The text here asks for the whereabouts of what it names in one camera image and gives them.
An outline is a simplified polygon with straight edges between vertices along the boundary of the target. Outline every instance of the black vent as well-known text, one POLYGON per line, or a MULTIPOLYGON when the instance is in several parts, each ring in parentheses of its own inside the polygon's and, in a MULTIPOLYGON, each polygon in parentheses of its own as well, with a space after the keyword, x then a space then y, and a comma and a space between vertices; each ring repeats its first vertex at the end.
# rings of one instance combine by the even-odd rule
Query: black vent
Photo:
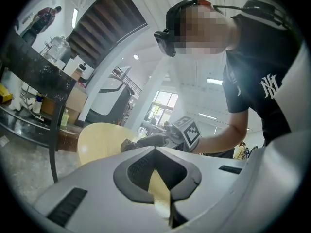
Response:
POLYGON ((232 167, 232 166, 221 166, 219 169, 222 171, 226 171, 229 173, 235 173, 235 174, 240 174, 242 171, 242 168, 232 167))
POLYGON ((67 196, 49 213, 47 218, 64 227, 85 197, 87 191, 81 188, 72 189, 67 196))

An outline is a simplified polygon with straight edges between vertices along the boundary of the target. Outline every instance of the white logo on shirt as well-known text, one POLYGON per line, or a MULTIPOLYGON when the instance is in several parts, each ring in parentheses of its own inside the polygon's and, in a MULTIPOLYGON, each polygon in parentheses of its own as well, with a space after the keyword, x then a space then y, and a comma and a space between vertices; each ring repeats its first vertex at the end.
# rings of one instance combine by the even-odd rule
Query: white logo on shirt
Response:
POLYGON ((273 96, 278 91, 279 87, 276 83, 276 74, 270 77, 271 74, 268 74, 267 77, 262 78, 263 81, 260 82, 262 84, 263 90, 266 94, 264 98, 270 97, 273 99, 273 96))

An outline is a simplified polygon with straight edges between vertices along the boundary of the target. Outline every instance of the staircase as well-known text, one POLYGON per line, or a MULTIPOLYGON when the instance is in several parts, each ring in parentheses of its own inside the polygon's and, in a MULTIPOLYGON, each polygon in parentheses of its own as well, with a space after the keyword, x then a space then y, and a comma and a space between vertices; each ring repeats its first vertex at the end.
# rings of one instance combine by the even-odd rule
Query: staircase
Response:
POLYGON ((71 57, 86 55, 94 66, 146 21, 131 0, 96 0, 67 38, 71 57))

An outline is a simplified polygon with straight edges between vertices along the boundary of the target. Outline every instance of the fluorescent light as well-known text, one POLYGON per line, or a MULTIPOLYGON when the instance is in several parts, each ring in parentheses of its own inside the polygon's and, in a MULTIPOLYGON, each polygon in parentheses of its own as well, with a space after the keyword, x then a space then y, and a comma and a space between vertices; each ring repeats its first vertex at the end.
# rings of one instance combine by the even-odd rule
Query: fluorescent light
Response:
POLYGON ((222 85, 223 81, 222 80, 207 79, 207 83, 213 83, 213 84, 222 85))
POLYGON ((214 119, 214 120, 217 120, 217 118, 215 117, 212 117, 212 116, 208 116, 208 115, 204 115, 202 113, 199 113, 200 116, 203 116, 203 117, 208 117, 208 118, 211 118, 211 119, 214 119))
POLYGON ((73 28, 76 26, 77 16, 78 16, 78 10, 74 9, 73 16, 72 16, 72 24, 71 24, 73 28))

